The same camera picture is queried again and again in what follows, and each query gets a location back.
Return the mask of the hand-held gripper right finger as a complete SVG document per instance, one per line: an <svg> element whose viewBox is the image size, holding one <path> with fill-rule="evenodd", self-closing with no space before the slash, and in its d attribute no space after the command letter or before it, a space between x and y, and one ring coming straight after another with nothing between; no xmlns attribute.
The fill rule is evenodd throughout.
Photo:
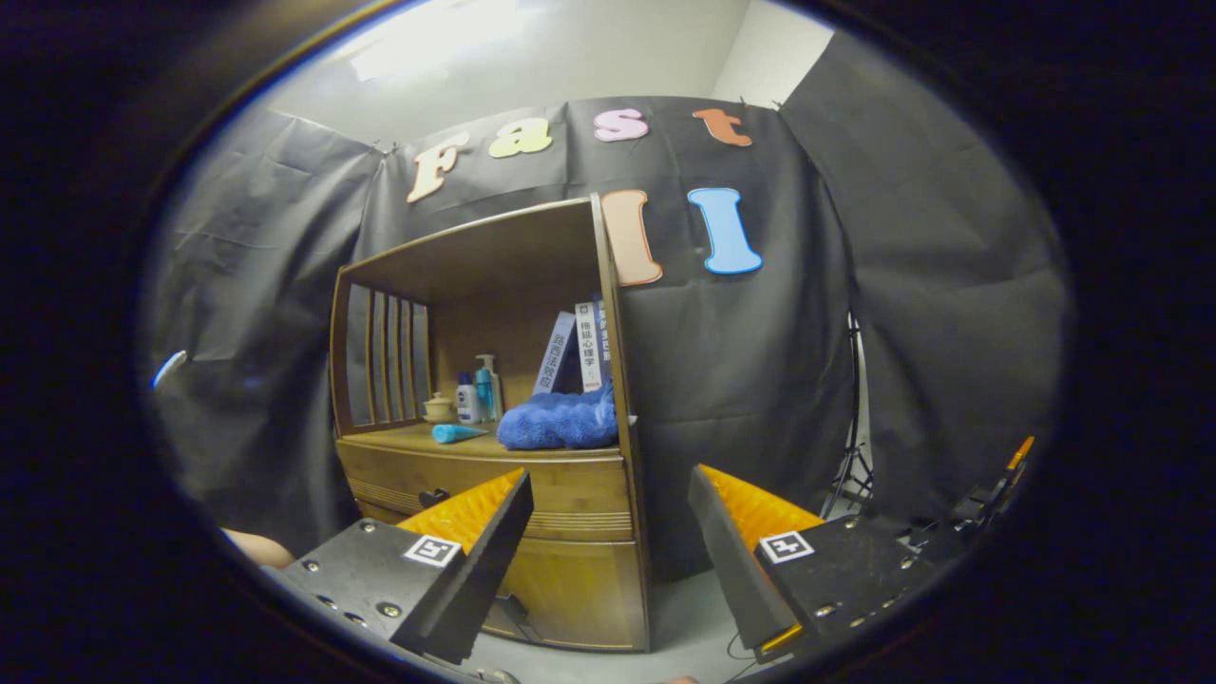
<svg viewBox="0 0 1216 684"><path fill-rule="evenodd" d="M688 504L742 645L761 662L846 644L940 568L865 517L824 520L708 465L692 469Z"/></svg>

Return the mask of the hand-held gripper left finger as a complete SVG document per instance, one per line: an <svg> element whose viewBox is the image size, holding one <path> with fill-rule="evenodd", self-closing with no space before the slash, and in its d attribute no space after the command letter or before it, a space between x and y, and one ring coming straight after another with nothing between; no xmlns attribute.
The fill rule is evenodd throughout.
<svg viewBox="0 0 1216 684"><path fill-rule="evenodd" d="M457 665L472 654L533 510L530 473L517 469L396 523L361 518L265 573L331 623Z"/></svg>

